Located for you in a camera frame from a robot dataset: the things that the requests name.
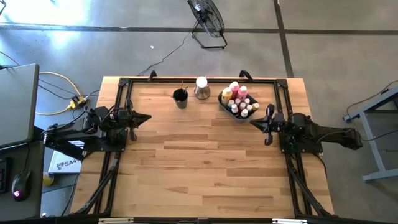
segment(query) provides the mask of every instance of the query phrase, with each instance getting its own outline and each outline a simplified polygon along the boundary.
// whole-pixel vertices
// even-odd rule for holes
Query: yellow bottle
[[[232,90],[230,87],[227,87],[223,90],[223,94],[221,96],[221,103],[226,106],[228,101],[232,98]]]

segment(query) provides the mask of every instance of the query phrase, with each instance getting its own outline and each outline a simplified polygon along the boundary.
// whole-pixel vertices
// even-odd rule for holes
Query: wooden table
[[[114,105],[119,78],[104,77],[97,106]],[[293,112],[310,114],[303,79],[287,81]],[[129,140],[122,153],[112,216],[293,217],[285,157],[279,152],[277,135],[271,146],[265,146],[266,136],[258,129],[248,122],[236,123],[221,110],[217,96],[225,83],[210,83],[211,96],[206,100],[194,97],[194,83],[186,85],[188,106],[181,110],[171,97],[179,84],[134,84],[134,109],[152,119],[136,130],[137,141]],[[260,103],[252,117],[263,117],[266,106],[275,104],[273,86],[246,86]],[[83,161],[72,212],[97,187],[103,156],[97,152]],[[309,189],[333,213],[322,163],[304,154],[303,164]],[[299,199],[304,210],[300,193]]]

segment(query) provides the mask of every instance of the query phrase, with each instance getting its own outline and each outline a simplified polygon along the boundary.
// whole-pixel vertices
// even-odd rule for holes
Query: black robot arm
[[[282,152],[322,152],[322,141],[338,143],[353,150],[363,146],[359,133],[354,128],[320,126],[302,113],[292,114],[285,121],[283,114],[273,116],[274,108],[274,105],[269,104],[264,118],[250,121],[267,134],[267,146],[273,142],[274,132],[279,133]]]

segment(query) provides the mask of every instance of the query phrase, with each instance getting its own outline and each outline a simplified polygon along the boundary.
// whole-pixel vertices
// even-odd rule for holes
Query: metal cup
[[[173,99],[178,108],[184,109],[187,107],[188,103],[188,92],[184,89],[179,88],[174,91]]]

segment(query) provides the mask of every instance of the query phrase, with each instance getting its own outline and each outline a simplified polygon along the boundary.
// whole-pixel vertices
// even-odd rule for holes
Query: gray floor
[[[35,1],[24,8],[14,2],[19,1],[8,4],[0,22],[184,28],[191,28],[195,22],[185,0],[74,1],[73,4],[67,3],[70,1]],[[272,0],[214,2],[227,28],[278,28]],[[280,0],[280,8],[286,29],[397,29],[397,1]],[[0,30],[0,34],[2,51],[21,64],[38,63],[41,71],[68,76],[83,94],[99,89],[104,75],[137,75],[161,60],[186,36],[182,32],[27,30]],[[279,34],[227,33],[225,36],[229,45],[224,51],[203,50],[192,38],[187,38],[182,48],[154,69],[162,76],[236,76],[241,69],[246,69],[254,77],[286,77]],[[305,80],[316,122],[325,126],[349,126],[341,119],[347,106],[377,93],[397,79],[396,37],[287,35],[294,76]],[[200,34],[200,38],[219,41],[205,34]],[[0,57],[0,63],[11,62]],[[67,82],[57,77],[42,78],[72,90]],[[39,90],[37,111],[61,110],[66,103]],[[51,117],[36,116],[35,123],[46,128],[55,122],[65,123],[71,117],[69,112]],[[337,215],[397,222],[398,178],[371,184],[362,181],[363,174],[377,171],[368,143],[358,151],[336,144],[324,144],[324,150],[331,199]],[[45,169],[50,158],[51,151],[46,151]],[[70,185],[74,176],[60,179],[59,186]],[[43,194],[42,212],[60,215],[69,194],[70,187]]]

